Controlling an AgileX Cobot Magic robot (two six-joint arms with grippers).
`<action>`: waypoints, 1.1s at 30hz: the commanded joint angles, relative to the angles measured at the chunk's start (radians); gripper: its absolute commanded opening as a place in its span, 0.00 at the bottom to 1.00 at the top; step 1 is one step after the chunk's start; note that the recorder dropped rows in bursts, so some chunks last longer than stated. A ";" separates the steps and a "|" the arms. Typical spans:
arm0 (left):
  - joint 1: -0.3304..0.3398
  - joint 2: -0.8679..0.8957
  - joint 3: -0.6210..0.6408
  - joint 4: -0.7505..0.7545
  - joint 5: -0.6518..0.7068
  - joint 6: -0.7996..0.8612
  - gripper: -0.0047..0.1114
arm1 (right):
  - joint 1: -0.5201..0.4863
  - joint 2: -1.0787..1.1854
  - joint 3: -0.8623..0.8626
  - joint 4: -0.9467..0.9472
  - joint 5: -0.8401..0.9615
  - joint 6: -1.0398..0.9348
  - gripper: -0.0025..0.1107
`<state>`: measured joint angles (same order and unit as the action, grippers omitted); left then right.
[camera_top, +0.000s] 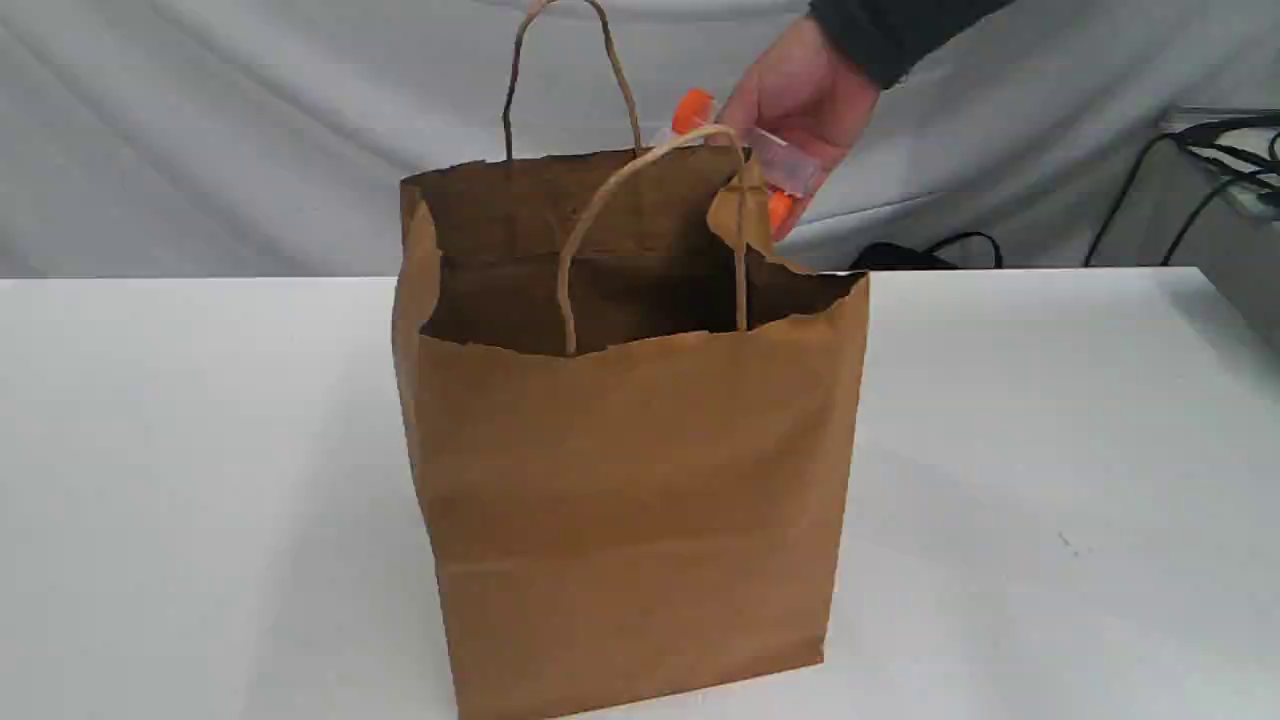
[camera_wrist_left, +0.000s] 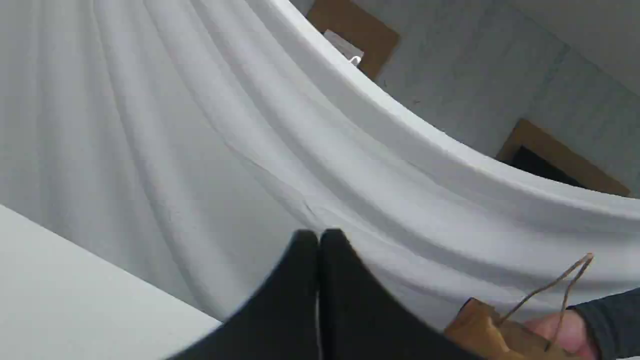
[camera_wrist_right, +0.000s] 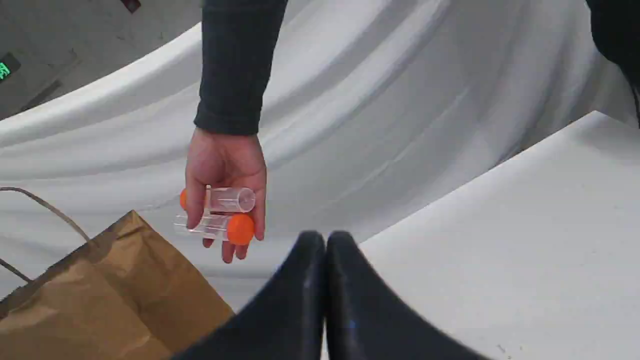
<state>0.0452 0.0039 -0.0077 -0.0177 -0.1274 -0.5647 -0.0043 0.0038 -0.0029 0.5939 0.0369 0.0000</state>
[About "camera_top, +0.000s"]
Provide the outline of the dark sleeved forearm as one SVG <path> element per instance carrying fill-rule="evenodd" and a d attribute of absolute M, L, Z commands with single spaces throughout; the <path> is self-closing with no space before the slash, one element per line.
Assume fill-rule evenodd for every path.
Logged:
<path fill-rule="evenodd" d="M 881 90 L 1009 1 L 810 1 L 824 36 Z"/>

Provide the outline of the person's bare hand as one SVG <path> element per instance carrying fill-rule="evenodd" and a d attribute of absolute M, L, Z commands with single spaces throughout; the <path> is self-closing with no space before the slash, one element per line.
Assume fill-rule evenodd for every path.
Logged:
<path fill-rule="evenodd" d="M 846 160 L 870 124 L 882 87 L 851 63 L 815 18 L 792 22 L 745 70 L 717 120 L 735 129 L 762 129 L 817 164 L 808 195 L 797 200 L 774 236 L 786 236 L 818 190 Z"/>

